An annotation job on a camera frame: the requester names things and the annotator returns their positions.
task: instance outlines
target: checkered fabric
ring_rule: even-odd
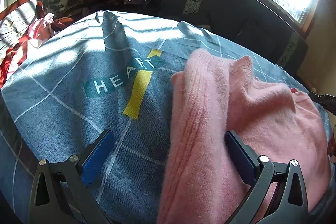
[[[186,22],[111,11],[89,15],[38,49],[1,90],[0,106],[12,123],[0,118],[0,189],[22,222],[28,223],[37,160],[64,161],[108,128],[115,146],[89,189],[112,220],[155,223],[170,146],[170,77],[197,48],[222,58],[249,55],[260,80],[307,92],[281,67]],[[330,138],[328,115],[316,107]]]

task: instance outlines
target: pink sweater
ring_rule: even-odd
[[[253,77],[252,60],[234,61],[194,51],[172,76],[171,148],[157,223],[223,224],[249,186],[224,145],[234,130],[258,155],[288,163],[297,159],[312,210],[330,182],[327,140],[307,94]],[[263,217],[272,183],[256,220]]]

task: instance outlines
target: teal banner print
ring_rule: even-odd
[[[154,55],[150,58],[132,57],[127,66],[117,73],[106,77],[89,79],[83,83],[85,94],[88,98],[95,98],[111,94],[118,88],[122,88],[139,70],[154,71],[162,66],[162,59]]]

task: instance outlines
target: yellow arrow print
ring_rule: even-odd
[[[160,50],[151,50],[147,58],[150,58],[154,55],[160,57],[162,51]],[[131,98],[128,101],[126,108],[123,111],[123,114],[131,117],[133,119],[138,119],[139,111],[142,103],[143,96],[145,95],[146,89],[151,81],[152,71],[139,70],[133,84],[133,90]]]

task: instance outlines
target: metal screw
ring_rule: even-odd
[[[298,166],[299,163],[297,162],[297,160],[291,160],[291,164],[294,165],[294,166]]]
[[[71,162],[75,162],[78,160],[78,156],[77,155],[72,155],[70,156],[70,159],[69,159]]]
[[[268,162],[269,161],[269,158],[267,157],[267,156],[260,156],[260,160],[262,161],[262,162]]]
[[[39,165],[45,165],[46,163],[47,163],[47,160],[46,159],[42,159],[42,160],[40,160]]]

